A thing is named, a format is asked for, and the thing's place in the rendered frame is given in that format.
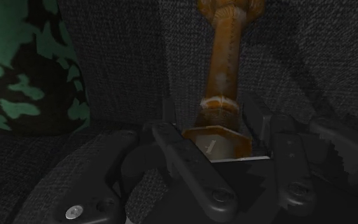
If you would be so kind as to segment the green and black patterned cushion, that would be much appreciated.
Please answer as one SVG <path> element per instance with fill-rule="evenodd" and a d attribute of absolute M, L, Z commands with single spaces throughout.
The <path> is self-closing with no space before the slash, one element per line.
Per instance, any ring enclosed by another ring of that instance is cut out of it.
<path fill-rule="evenodd" d="M 0 0 L 0 133 L 57 136 L 89 123 L 58 0 Z"/>

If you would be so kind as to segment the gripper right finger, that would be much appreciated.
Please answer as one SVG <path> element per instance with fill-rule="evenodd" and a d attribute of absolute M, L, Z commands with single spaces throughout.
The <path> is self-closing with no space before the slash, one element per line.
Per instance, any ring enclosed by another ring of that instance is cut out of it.
<path fill-rule="evenodd" d="M 358 216 L 358 132 L 315 117 L 308 124 L 273 113 L 254 93 L 242 116 L 270 154 L 277 202 L 295 216 Z"/>

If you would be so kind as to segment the orange-brown wooden stick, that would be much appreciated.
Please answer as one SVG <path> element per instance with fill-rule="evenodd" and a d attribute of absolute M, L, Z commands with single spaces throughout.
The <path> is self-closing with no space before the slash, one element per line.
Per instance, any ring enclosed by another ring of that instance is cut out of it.
<path fill-rule="evenodd" d="M 195 126 L 182 135 L 209 160 L 249 157 L 252 138 L 239 133 L 237 76 L 242 30 L 260 17 L 265 0 L 198 0 L 199 12 L 214 28 L 205 95 Z"/>

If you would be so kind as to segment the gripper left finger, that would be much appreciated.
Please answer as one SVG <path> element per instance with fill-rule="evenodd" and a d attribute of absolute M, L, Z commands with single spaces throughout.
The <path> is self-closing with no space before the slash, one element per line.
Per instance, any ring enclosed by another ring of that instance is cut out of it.
<path fill-rule="evenodd" d="M 231 221 L 235 192 L 209 159 L 175 128 L 176 111 L 163 101 L 163 118 L 143 131 L 119 130 L 90 146 L 99 152 L 65 193 L 37 186 L 13 224 L 146 224 L 166 184 L 159 166 L 183 180 L 213 221 Z"/>

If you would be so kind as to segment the dark grey fabric sofa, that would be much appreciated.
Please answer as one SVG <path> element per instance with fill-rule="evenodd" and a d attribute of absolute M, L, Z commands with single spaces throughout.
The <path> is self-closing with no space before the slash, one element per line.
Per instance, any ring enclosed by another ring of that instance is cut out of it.
<path fill-rule="evenodd" d="M 58 0 L 85 84 L 90 123 L 57 136 L 0 133 L 0 224 L 37 186 L 65 193 L 99 152 L 90 146 L 162 117 L 195 121 L 213 30 L 197 0 Z M 240 45 L 238 97 L 255 92 L 301 123 L 323 116 L 358 131 L 358 0 L 265 0 Z"/>

